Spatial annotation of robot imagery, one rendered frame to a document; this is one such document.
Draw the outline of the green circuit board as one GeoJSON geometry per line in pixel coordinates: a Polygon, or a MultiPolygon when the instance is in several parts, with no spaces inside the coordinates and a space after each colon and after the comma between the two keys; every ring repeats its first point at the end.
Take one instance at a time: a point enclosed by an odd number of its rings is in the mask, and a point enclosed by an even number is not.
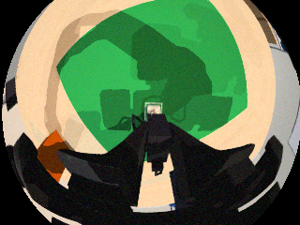
{"type": "Polygon", "coordinates": [[[248,108],[243,57],[210,0],[151,0],[91,27],[56,65],[75,112],[112,151],[131,114],[202,139],[248,108]]]}

